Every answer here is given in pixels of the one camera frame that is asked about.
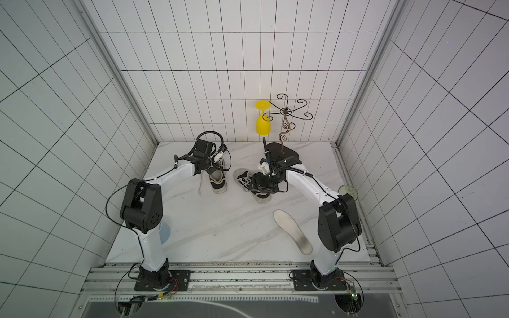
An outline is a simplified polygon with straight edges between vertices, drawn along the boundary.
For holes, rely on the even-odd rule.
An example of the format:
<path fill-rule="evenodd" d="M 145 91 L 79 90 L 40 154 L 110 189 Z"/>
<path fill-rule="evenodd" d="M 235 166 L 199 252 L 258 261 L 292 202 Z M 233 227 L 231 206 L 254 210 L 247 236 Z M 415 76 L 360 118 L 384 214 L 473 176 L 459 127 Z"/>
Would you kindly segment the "white insole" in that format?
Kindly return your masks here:
<path fill-rule="evenodd" d="M 303 255 L 307 256 L 313 252 L 311 242 L 290 214 L 277 209 L 273 217 L 276 224 L 290 236 Z"/>

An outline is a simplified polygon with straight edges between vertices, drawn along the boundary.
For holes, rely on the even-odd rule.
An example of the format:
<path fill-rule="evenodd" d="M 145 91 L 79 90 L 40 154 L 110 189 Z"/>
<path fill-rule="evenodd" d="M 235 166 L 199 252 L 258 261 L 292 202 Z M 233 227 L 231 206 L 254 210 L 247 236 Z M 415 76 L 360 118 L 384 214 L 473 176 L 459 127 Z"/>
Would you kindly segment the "black white sneaker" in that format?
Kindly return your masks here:
<path fill-rule="evenodd" d="M 203 173 L 206 173 L 208 175 L 213 193 L 221 194 L 227 191 L 227 182 L 225 179 L 224 171 L 218 170 L 216 168 L 209 168 L 207 170 L 202 170 L 200 172 L 200 174 Z"/>
<path fill-rule="evenodd" d="M 271 200 L 271 195 L 269 193 L 262 193 L 254 187 L 254 176 L 255 173 L 253 171 L 245 168 L 237 169 L 233 173 L 234 180 L 245 192 L 249 192 L 259 204 L 267 204 Z"/>

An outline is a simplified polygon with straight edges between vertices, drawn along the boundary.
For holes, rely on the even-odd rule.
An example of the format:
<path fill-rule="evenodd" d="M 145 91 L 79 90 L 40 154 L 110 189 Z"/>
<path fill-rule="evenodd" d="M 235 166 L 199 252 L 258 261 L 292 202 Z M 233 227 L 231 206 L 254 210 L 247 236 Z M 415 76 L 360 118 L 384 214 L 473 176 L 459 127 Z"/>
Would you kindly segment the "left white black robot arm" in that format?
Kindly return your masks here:
<path fill-rule="evenodd" d="M 138 236 L 142 252 L 140 274 L 158 289 L 170 281 L 169 263 L 163 254 L 159 235 L 159 224 L 163 219 L 163 194 L 181 182 L 206 172 L 213 192 L 221 194 L 227 190 L 223 155 L 227 146 L 223 141 L 216 144 L 197 139 L 191 151 L 175 156 L 171 167 L 145 180 L 131 180 L 125 191 L 120 217 L 128 229 Z"/>

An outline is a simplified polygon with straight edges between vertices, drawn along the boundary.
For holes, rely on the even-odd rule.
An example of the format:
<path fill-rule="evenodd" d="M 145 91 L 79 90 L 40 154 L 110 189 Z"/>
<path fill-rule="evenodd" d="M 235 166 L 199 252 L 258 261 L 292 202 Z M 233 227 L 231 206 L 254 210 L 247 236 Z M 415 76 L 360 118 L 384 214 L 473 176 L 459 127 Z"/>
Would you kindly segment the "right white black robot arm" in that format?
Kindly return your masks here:
<path fill-rule="evenodd" d="M 345 246 L 353 244 L 362 234 L 354 198 L 326 187 L 311 174 L 298 156 L 273 155 L 265 151 L 260 172 L 254 173 L 243 185 L 248 192 L 268 196 L 282 193 L 279 184 L 294 186 L 318 207 L 318 237 L 322 243 L 311 270 L 320 278 L 331 276 Z"/>

